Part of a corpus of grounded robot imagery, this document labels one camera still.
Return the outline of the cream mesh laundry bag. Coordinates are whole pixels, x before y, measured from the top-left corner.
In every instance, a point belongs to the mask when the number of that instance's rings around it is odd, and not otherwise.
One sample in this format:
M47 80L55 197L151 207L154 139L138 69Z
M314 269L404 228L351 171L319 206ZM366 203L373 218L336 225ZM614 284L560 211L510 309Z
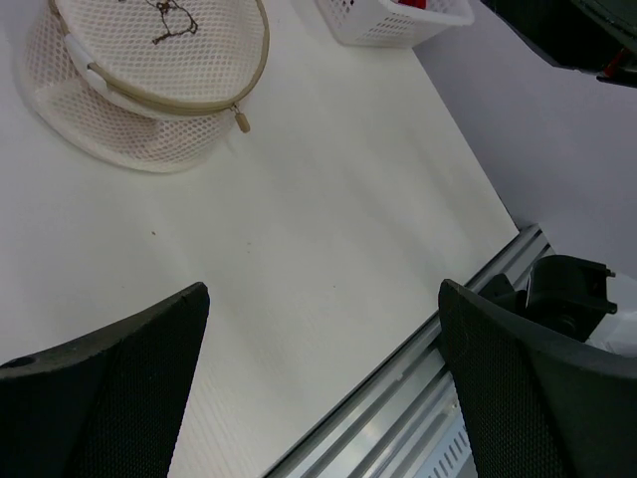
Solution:
M269 47L260 1L44 1L18 72L31 108L75 147L172 173L250 130L241 104Z

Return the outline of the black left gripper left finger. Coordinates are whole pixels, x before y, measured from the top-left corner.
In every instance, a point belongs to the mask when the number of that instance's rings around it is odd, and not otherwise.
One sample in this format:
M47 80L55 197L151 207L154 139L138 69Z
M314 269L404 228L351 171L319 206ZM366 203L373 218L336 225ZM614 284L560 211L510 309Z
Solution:
M165 477L206 330L195 283L1 366L4 477Z

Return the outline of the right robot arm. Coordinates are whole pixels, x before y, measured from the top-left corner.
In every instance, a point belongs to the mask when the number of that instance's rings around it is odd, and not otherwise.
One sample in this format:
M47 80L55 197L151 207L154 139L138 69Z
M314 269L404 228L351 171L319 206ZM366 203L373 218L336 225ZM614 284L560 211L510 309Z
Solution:
M489 1L487 7L555 67L591 74L604 84L636 86L633 1ZM592 347L634 358L636 305L608 298L607 266L565 255L531 268L523 314Z

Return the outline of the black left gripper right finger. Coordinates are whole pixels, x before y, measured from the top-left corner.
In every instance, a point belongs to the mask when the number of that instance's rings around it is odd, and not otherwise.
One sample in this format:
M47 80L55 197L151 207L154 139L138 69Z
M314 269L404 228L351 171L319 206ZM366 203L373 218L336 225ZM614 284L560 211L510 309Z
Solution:
M635 358L580 343L452 280L438 303L479 476L635 476Z

